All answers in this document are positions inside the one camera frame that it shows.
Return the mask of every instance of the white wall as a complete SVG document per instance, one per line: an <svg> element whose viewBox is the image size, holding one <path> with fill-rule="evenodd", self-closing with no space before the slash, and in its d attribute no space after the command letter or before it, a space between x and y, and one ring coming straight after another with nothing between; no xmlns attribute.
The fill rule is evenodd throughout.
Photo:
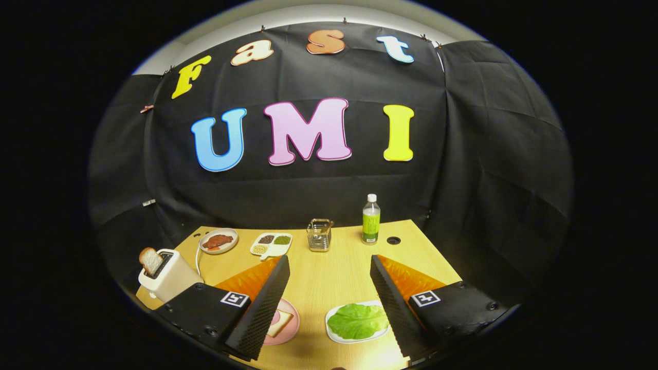
<svg viewBox="0 0 658 370"><path fill-rule="evenodd" d="M428 39L442 44L484 40L462 24L410 1L259 0L234 7L192 28L158 50L133 74L162 74L170 66L176 66L210 47L260 31L261 25L267 29L303 22L342 22L343 17L348 23L393 28L419 36L425 34Z"/></svg>

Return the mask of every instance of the pink letter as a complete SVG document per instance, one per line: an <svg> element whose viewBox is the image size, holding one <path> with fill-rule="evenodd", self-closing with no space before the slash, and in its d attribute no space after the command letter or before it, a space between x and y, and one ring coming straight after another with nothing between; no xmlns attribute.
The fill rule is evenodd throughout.
<svg viewBox="0 0 658 370"><path fill-rule="evenodd" d="M272 119L272 141L274 153L269 162L273 166L289 165L295 155L288 150L288 138L297 152L308 161L315 142L322 135L317 156L323 161L339 161L352 155L345 142L343 113L347 100L339 97L323 99L315 108L310 122L306 122L299 111L289 101L265 107L264 113Z"/></svg>

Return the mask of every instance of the plate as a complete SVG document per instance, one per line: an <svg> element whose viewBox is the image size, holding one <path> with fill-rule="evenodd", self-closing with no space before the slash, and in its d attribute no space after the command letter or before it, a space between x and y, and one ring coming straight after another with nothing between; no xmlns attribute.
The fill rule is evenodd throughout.
<svg viewBox="0 0 658 370"><path fill-rule="evenodd" d="M384 307L382 306L382 302L379 302L379 301L368 301L368 302L361 302L361 303L357 303L357 304L361 304L361 305L378 305L379 307L384 308ZM379 338L380 336L386 334L386 333L388 332L388 329L390 329L390 327L391 327L391 325L388 325L388 326L386 327L386 329L382 329L382 330L380 330L380 331L377 331L377 332L375 332L372 336L370 336L370 337L368 337L368 338L363 338L363 339L343 339L343 338L342 338L341 336L339 336L338 334L332 332L332 331L331 331L331 328L329 327L329 318L330 318L331 316L333 316L333 315L336 313L336 311L338 311L338 309L341 308L341 307L343 307L343 306L345 306L345 305L339 305L338 307L334 307L334 308L330 309L329 312L327 312L327 316L324 317L324 325L325 325L326 328L327 328L327 335L329 335L329 338L331 338L331 340L333 340L334 342L337 342L337 343L345 343L345 344L359 343L359 342L367 342L367 341L369 341L369 340L377 339L377 338Z"/></svg>
<svg viewBox="0 0 658 370"><path fill-rule="evenodd" d="M294 338L295 334L297 334L297 331L299 330L299 314L295 309L295 307L292 306L290 302L281 298L281 300L279 301L279 305L276 306L276 308L283 312L292 313L293 317L292 319L290 319L290 322L283 329L281 329L279 335L273 338L265 334L265 341L263 342L263 346L275 346L277 344L283 344Z"/></svg>
<svg viewBox="0 0 658 370"><path fill-rule="evenodd" d="M269 243L259 243L259 240L261 238L264 238L265 236L268 236L268 235L272 236L272 240ZM290 238L290 240L288 241L287 244L275 244L274 241L280 236L287 236L288 238ZM256 246L265 246L267 248L274 247L274 248L276 248L276 251L272 255L270 255L269 257L278 257L278 256L284 255L288 252L288 248L290 248L290 244L292 244L292 235L288 234L287 232L264 232L264 233L258 235L258 237L256 237L256 239L254 240L253 244L251 245L249 251L251 252L251 254L254 254L254 255L263 255L263 254L265 254L264 252L256 251L256 249L255 249Z"/></svg>
<svg viewBox="0 0 658 370"><path fill-rule="evenodd" d="M219 234L233 236L233 240L230 243L222 244L221 246L219 246L219 249L217 250L207 250L203 247L203 244L207 242L208 239ZM217 230L210 231L208 234L204 235L199 240L199 247L201 248L202 251L206 252L207 254L220 254L220 253L226 253L227 251L231 250L231 248L236 246L236 243L238 243L237 231L233 230L232 228L218 228Z"/></svg>

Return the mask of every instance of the green label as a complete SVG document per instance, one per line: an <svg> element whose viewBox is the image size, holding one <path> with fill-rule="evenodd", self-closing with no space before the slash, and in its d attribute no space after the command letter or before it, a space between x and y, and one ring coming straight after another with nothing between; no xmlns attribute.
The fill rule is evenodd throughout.
<svg viewBox="0 0 658 370"><path fill-rule="evenodd" d="M363 241L372 243L379 235L379 216L363 215Z"/></svg>

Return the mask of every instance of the pink plate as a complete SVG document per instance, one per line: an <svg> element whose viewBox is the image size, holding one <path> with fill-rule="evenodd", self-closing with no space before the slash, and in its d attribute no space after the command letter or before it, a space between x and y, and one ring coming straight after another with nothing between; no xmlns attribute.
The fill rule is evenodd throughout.
<svg viewBox="0 0 658 370"><path fill-rule="evenodd" d="M263 342L263 346L275 346L277 344L283 344L292 338L295 337L295 334L297 334L297 331L299 330L299 314L297 313L297 310L290 304L290 302L286 301L285 299L281 298L279 301L279 305L276 306L277 309L283 311L283 312L288 312L292 313L293 317L290 320L290 322L281 330L279 335L276 337L272 338L269 335L265 335L265 341ZM278 312L274 312L274 317L272 318L272 324L276 323L279 319L280 315Z"/></svg>

